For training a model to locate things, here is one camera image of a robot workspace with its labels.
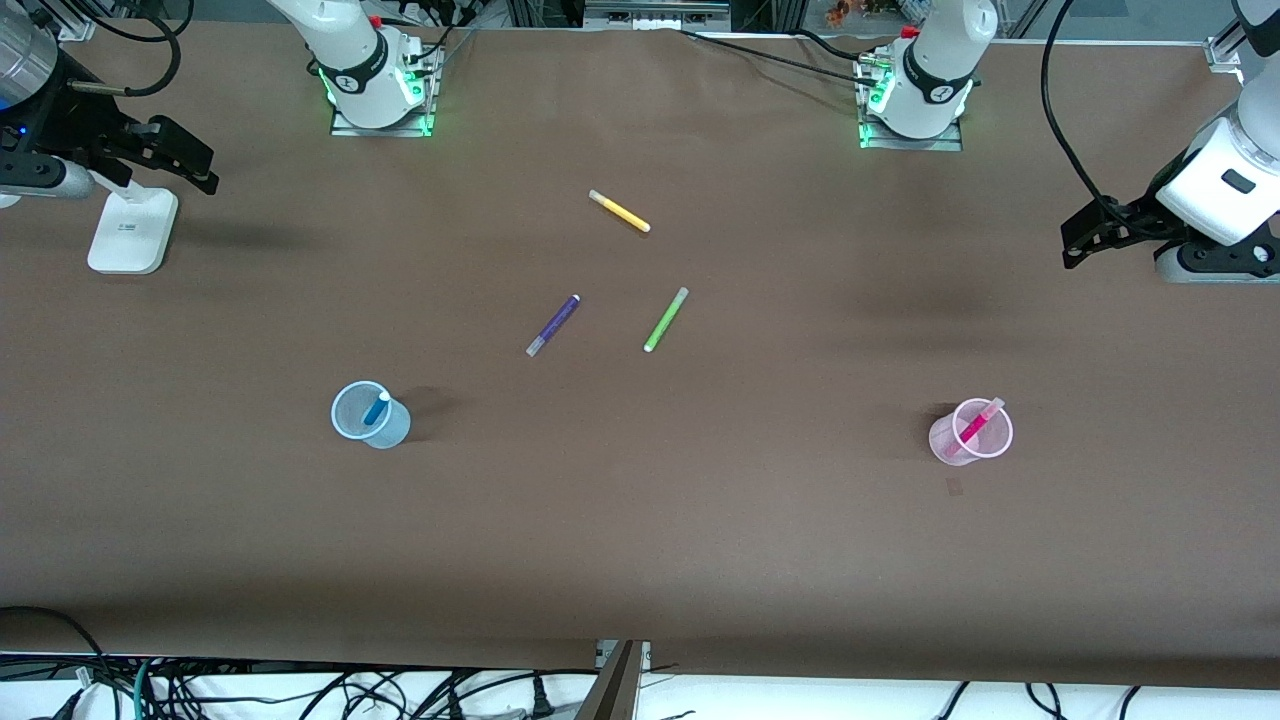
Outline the pink mesh cup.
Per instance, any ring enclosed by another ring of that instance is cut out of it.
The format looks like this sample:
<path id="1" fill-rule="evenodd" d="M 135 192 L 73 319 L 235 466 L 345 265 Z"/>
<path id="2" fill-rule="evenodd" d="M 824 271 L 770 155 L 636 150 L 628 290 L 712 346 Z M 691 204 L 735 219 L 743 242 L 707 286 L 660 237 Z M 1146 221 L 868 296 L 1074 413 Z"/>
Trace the pink mesh cup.
<path id="1" fill-rule="evenodd" d="M 1007 410 L 1004 407 L 993 416 L 974 439 L 968 443 L 968 452 L 956 457 L 946 457 L 945 451 L 956 439 L 956 433 L 993 398 L 969 398 L 959 404 L 950 414 L 937 419 L 929 429 L 928 442 L 933 455 L 943 464 L 963 468 L 973 462 L 991 460 L 1005 454 L 1012 445 L 1014 429 Z"/>

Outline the grey metal beam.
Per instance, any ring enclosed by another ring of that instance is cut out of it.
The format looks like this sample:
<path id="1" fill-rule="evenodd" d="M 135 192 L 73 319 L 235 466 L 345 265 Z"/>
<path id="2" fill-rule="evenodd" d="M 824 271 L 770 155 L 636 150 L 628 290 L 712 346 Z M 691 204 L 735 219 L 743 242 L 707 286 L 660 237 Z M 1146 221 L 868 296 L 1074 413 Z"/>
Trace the grey metal beam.
<path id="1" fill-rule="evenodd" d="M 582 28 L 733 29 L 730 0 L 584 0 Z"/>

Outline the pink marker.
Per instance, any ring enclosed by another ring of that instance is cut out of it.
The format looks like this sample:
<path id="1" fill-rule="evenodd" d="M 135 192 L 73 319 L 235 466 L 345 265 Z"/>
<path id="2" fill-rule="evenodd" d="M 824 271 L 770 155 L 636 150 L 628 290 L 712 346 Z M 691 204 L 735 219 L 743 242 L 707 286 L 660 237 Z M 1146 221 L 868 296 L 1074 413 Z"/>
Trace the pink marker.
<path id="1" fill-rule="evenodd" d="M 946 457 L 956 457 L 961 451 L 968 452 L 968 443 L 974 439 L 978 433 L 986 427 L 986 424 L 998 414 L 1004 407 L 1005 401 L 1000 397 L 989 401 L 969 423 L 968 425 L 956 433 L 956 439 L 945 451 Z"/>

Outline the purple marker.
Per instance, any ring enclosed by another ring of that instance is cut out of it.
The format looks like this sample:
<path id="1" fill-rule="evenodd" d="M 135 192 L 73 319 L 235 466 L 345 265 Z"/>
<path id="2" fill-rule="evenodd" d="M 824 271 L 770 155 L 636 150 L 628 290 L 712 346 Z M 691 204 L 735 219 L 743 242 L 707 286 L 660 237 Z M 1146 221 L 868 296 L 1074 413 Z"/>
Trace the purple marker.
<path id="1" fill-rule="evenodd" d="M 575 314 L 579 305 L 581 304 L 581 297 L 576 293 L 570 295 L 564 302 L 559 306 L 556 314 L 545 323 L 545 325 L 535 334 L 530 345 L 526 347 L 525 352 L 529 357 L 535 357 L 541 348 L 549 343 L 564 323 Z"/>

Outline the blue mesh cup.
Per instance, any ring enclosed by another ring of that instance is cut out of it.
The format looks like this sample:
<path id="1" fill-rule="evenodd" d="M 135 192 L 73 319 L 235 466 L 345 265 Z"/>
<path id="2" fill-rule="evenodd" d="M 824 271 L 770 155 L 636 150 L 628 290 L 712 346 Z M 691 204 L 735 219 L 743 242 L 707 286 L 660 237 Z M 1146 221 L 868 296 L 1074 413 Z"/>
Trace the blue mesh cup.
<path id="1" fill-rule="evenodd" d="M 340 389 L 330 406 L 330 420 L 335 432 L 372 448 L 392 448 L 410 434 L 410 410 L 396 397 L 375 427 L 364 424 L 364 415 L 381 391 L 390 391 L 374 380 L 356 380 Z"/>

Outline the brown table cover sheet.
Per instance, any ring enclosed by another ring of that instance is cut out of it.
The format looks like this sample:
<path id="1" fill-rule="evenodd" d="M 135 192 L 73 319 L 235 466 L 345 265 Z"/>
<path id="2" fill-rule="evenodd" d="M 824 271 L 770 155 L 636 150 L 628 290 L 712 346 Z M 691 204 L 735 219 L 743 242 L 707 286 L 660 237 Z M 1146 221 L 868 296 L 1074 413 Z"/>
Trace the brown table cover sheet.
<path id="1" fill-rule="evenodd" d="M 1280 687 L 1280 284 L 1065 270 L 1038 47 L 961 152 L 671 32 L 471 33 L 430 138 L 330 136 L 288 26 L 183 50 L 131 110 L 221 183 L 146 181 L 157 272 L 90 270 L 101 199 L 0 210 L 0 605 L 113 653 Z M 356 380 L 403 442 L 335 432 Z M 1011 447 L 941 462 L 996 397 Z"/>

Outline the green marker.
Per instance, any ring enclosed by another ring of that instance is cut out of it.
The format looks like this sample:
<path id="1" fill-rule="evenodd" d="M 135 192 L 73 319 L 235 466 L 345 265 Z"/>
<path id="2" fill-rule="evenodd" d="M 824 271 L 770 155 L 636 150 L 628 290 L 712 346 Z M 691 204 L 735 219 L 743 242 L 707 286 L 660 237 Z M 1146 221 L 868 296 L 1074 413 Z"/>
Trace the green marker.
<path id="1" fill-rule="evenodd" d="M 669 304 L 667 305 L 666 310 L 662 313 L 660 318 L 658 319 L 653 329 L 650 331 L 650 333 L 648 334 L 648 337 L 645 338 L 643 343 L 643 351 L 645 354 L 652 354 L 659 346 L 660 341 L 666 336 L 666 332 L 668 331 L 675 318 L 678 315 L 687 297 L 689 297 L 689 288 L 680 287 L 675 293 L 675 296 L 672 297 L 672 300 L 669 301 Z"/>

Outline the aluminium frame post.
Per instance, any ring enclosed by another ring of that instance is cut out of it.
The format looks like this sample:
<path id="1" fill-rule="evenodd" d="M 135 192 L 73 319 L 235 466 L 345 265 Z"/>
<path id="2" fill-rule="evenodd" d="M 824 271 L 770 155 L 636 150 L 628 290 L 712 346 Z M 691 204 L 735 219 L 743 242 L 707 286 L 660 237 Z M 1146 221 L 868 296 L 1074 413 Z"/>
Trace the aluminium frame post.
<path id="1" fill-rule="evenodd" d="M 31 0 L 33 10 L 50 17 L 50 28 L 59 44 L 86 42 L 93 37 L 95 23 L 91 14 L 81 10 L 73 0 Z"/>
<path id="2" fill-rule="evenodd" d="M 1242 72 L 1240 51 L 1248 47 L 1249 42 L 1239 20 L 1229 22 L 1202 45 L 1208 69 L 1215 74 L 1239 74 Z"/>

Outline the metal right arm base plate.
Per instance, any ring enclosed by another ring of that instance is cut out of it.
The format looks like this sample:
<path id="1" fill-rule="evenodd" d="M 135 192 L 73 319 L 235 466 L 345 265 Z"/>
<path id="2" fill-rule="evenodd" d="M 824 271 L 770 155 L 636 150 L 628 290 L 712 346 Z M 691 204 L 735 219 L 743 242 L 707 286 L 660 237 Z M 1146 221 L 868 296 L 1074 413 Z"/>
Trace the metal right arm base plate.
<path id="1" fill-rule="evenodd" d="M 335 137 L 390 137 L 426 138 L 434 132 L 436 102 L 431 100 L 422 106 L 412 108 L 410 113 L 392 126 L 364 128 L 351 123 L 337 108 L 332 108 L 330 135 Z"/>

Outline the yellow marker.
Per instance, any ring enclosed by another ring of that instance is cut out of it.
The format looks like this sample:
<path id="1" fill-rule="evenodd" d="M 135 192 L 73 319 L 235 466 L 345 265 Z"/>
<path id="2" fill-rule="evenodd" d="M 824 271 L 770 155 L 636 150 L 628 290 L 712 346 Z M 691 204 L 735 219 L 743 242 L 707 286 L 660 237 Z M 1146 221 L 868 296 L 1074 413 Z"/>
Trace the yellow marker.
<path id="1" fill-rule="evenodd" d="M 649 222 L 641 219 L 637 214 L 630 211 L 627 208 L 616 202 L 613 199 L 607 197 L 604 193 L 596 190 L 590 190 L 588 196 L 595 205 L 603 208 L 611 215 L 626 223 L 636 232 L 643 234 L 648 234 L 652 232 L 652 224 Z"/>

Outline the white desk lamp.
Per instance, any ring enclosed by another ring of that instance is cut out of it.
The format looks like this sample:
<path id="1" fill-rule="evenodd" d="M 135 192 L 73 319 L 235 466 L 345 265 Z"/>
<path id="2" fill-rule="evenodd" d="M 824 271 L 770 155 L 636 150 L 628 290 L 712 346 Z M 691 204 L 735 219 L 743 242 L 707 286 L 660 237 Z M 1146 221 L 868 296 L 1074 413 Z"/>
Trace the white desk lamp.
<path id="1" fill-rule="evenodd" d="M 65 179 L 55 188 L 0 183 L 0 208 L 23 196 L 84 199 L 96 186 L 108 191 L 108 200 L 90 245 L 90 269 L 108 275 L 145 275 L 159 269 L 179 209 L 170 190 L 133 181 L 119 186 L 96 174 Z"/>

